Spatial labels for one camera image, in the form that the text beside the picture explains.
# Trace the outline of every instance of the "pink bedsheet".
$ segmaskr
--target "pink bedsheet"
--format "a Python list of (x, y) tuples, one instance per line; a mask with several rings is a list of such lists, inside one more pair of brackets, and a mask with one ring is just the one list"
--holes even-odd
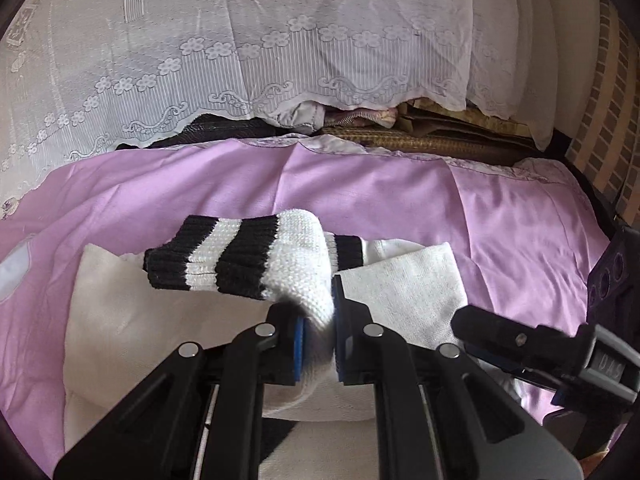
[[(573, 333), (585, 317), (587, 274), (607, 239), (570, 174), (536, 165), (551, 179), (487, 174), (439, 158), (228, 140), (108, 153), (60, 168), (0, 222), (0, 260), (33, 236), (30, 271), (0, 303), (0, 410), (50, 474), (63, 453), (63, 345), (82, 249), (137, 253), (168, 240), (188, 214), (245, 218), (304, 208), (338, 234), (448, 241), (470, 302)], [(540, 419), (548, 396), (533, 394), (528, 409)]]

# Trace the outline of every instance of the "sock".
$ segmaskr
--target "sock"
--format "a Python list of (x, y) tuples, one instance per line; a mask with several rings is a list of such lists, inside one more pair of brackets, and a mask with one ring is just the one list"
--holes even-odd
[(308, 322), (300, 386), (265, 390), (264, 407), (293, 406), (331, 365), (331, 275), (362, 265), (358, 237), (324, 233), (304, 210), (244, 220), (189, 216), (175, 237), (145, 253), (154, 288), (215, 290), (256, 300), (293, 301)]

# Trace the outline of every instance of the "lace fabric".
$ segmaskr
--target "lace fabric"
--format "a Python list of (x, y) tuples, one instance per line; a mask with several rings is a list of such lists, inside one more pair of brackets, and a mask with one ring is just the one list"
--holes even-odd
[(504, 116), (513, 1), (27, 0), (0, 43), (0, 203), (206, 112), (273, 123), (307, 100), (382, 110), (427, 96)]

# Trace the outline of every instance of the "sock cuff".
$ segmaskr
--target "sock cuff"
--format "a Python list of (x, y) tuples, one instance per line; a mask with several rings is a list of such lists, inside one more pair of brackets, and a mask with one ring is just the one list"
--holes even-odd
[[(188, 216), (171, 241), (145, 251), (149, 283), (154, 288), (217, 290), (263, 299), (261, 279), (285, 213), (291, 215), (243, 220)], [(324, 240), (332, 274), (363, 266), (360, 237), (325, 232)]]
[(362, 253), (362, 239), (358, 236), (334, 235), (324, 233), (326, 248), (329, 251), (331, 272), (335, 274), (340, 270), (354, 269), (364, 265)]

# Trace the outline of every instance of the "white towel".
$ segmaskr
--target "white towel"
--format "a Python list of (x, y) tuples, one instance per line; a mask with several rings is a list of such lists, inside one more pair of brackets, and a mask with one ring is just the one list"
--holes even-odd
[[(450, 318), (466, 294), (448, 244), (364, 242), (365, 267), (343, 271), (347, 297), (407, 341), (434, 348), (452, 340)], [(389, 260), (386, 256), (400, 254)], [(217, 292), (153, 289), (136, 264), (87, 246), (65, 339), (65, 449), (78, 441), (181, 342), (230, 342), (266, 317), (270, 304)], [(370, 386), (344, 387), (335, 371), (302, 404), (266, 416), (292, 420), (373, 418)]]

